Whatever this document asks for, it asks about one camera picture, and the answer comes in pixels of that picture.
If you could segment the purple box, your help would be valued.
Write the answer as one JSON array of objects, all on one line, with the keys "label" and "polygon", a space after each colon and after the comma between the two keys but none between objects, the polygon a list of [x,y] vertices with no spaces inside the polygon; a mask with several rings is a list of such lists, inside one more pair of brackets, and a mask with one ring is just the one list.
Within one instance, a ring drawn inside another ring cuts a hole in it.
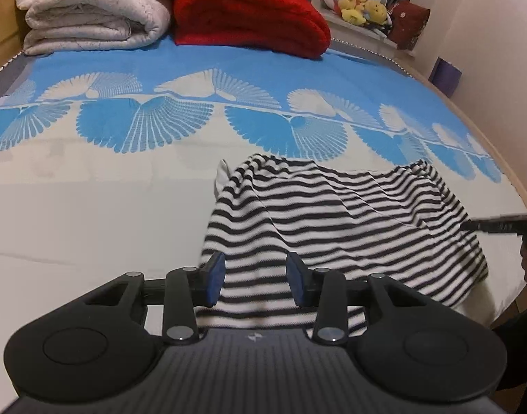
[{"label": "purple box", "polygon": [[458,87],[462,71],[452,63],[438,57],[430,73],[429,81],[447,98],[451,98]]}]

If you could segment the black white striped hoodie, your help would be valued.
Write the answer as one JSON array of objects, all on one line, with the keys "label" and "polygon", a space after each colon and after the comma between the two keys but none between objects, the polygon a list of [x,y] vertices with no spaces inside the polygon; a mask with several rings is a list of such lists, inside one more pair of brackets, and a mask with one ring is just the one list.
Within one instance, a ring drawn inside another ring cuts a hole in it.
[{"label": "black white striped hoodie", "polygon": [[488,268],[466,211],[428,162],[342,172],[312,161],[255,154],[217,180],[202,258],[222,252],[218,303],[203,327],[305,327],[316,316],[292,300],[285,260],[347,278],[382,273],[456,307]]}]

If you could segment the folded white quilt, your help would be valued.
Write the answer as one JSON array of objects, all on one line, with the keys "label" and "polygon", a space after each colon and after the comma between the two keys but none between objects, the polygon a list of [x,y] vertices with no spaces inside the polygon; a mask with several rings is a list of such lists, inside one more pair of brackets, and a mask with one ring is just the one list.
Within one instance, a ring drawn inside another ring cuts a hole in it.
[{"label": "folded white quilt", "polygon": [[30,31],[27,55],[59,50],[133,50],[159,40],[170,0],[16,0]]}]

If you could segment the folded red blanket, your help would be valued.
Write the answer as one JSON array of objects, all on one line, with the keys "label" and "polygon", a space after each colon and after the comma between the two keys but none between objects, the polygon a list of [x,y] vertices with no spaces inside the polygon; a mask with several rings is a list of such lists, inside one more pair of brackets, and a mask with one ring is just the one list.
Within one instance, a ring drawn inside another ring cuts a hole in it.
[{"label": "folded red blanket", "polygon": [[331,32],[307,0],[173,0],[178,45],[255,47],[315,60]]}]

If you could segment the blue white patterned bedsheet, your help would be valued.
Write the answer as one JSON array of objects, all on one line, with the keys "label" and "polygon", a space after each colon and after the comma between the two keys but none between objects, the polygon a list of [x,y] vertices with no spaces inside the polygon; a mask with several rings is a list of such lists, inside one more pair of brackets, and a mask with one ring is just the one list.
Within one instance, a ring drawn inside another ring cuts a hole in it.
[{"label": "blue white patterned bedsheet", "polygon": [[[415,72],[345,44],[314,61],[168,38],[37,58],[0,101],[0,409],[10,335],[123,272],[197,264],[217,180],[255,154],[342,172],[424,161],[468,215],[527,210],[483,135]],[[491,323],[525,286],[520,245],[476,237],[488,274],[456,308]]]}]

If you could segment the yellow plush toys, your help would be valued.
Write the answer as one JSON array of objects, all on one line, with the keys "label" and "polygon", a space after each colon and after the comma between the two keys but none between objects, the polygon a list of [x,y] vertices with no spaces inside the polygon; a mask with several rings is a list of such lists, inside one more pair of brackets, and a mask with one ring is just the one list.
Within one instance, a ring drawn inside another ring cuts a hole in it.
[{"label": "yellow plush toys", "polygon": [[343,21],[359,27],[391,28],[387,0],[322,0]]}]

